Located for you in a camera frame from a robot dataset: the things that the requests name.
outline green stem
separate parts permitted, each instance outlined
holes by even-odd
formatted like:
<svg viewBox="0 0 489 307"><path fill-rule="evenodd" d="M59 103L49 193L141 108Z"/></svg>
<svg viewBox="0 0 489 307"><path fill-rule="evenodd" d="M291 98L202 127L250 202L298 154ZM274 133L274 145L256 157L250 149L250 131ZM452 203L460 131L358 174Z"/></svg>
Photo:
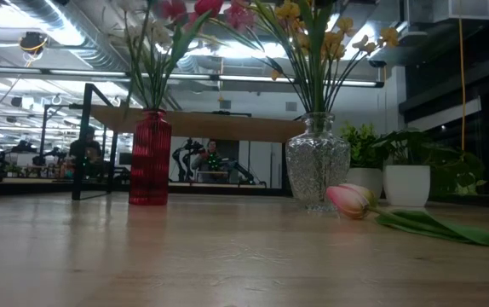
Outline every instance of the green stem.
<svg viewBox="0 0 489 307"><path fill-rule="evenodd" d="M380 210L380 209L375 208L375 207L370 207L370 208L368 208L368 210L375 212L381 216L388 217L388 218L392 219L393 221L397 222L398 224L406 226L406 227L410 227L413 229L421 229L421 230L428 231L431 233L436 233L439 235L447 235L447 236L451 236L451 237L455 236L455 233L453 233L450 230L445 230L445 229L438 228L435 226L431 226L431 225L428 225L425 223L411 221L411 220L408 220L406 218L399 217L399 216L397 216L391 212L383 211L383 210Z"/></svg>

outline white flower pot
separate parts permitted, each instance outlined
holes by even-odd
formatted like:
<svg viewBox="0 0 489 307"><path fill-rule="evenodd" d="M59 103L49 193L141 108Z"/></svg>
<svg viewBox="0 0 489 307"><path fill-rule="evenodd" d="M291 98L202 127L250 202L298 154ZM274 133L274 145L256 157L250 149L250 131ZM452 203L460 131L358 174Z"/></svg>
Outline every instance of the white flower pot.
<svg viewBox="0 0 489 307"><path fill-rule="evenodd" d="M430 193L430 166L388 165L383 182L390 205L424 206Z"/></svg>
<svg viewBox="0 0 489 307"><path fill-rule="evenodd" d="M383 172L379 169L351 168L347 173L347 183L367 188L379 198L383 191Z"/></svg>

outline cable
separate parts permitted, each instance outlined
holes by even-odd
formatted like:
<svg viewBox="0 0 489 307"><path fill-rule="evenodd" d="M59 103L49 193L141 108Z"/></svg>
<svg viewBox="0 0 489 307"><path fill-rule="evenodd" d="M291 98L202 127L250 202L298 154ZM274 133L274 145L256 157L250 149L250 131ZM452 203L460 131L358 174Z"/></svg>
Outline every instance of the cable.
<svg viewBox="0 0 489 307"><path fill-rule="evenodd" d="M25 64L25 67L29 67L32 64L32 61L28 61ZM8 91L4 94L4 96L0 99L0 104L6 99L6 97L9 95L9 93L14 89L14 87L17 85L17 83L21 80L21 74L17 75L17 78L15 81L12 83L12 85L9 87Z"/></svg>
<svg viewBox="0 0 489 307"><path fill-rule="evenodd" d="M466 80L464 76L464 39L463 39L463 0L458 1L458 39L460 42L460 79L463 87L463 122L461 147L464 151L466 137Z"/></svg>

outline red vase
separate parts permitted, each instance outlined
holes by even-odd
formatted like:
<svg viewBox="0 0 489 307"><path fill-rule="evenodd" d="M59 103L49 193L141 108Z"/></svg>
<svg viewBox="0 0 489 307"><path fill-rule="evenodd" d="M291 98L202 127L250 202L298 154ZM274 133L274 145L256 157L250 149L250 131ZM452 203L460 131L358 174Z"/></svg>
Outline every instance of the red vase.
<svg viewBox="0 0 489 307"><path fill-rule="evenodd" d="M147 116L136 124L131 161L129 203L165 206L169 189L171 125L165 111L145 110Z"/></svg>

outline yellow cable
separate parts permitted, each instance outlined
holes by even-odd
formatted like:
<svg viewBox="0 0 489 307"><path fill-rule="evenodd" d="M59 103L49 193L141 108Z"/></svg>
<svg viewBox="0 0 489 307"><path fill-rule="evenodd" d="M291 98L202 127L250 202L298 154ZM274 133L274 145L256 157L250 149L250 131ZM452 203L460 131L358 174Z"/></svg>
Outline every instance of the yellow cable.
<svg viewBox="0 0 489 307"><path fill-rule="evenodd" d="M462 19L462 4L463 0L459 0L460 7L458 16L458 36L460 41L460 79L463 87L463 123L462 123L462 150L464 150L466 136L466 82L464 78L464 39L463 39L463 19Z"/></svg>
<svg viewBox="0 0 489 307"><path fill-rule="evenodd" d="M31 48L23 48L21 47L21 50L23 51L33 51L33 50L36 50L36 49L40 49L41 47L43 47L46 43L48 42L48 39L44 39L43 42L41 44L39 44L38 46L35 46L35 47L31 47Z"/></svg>

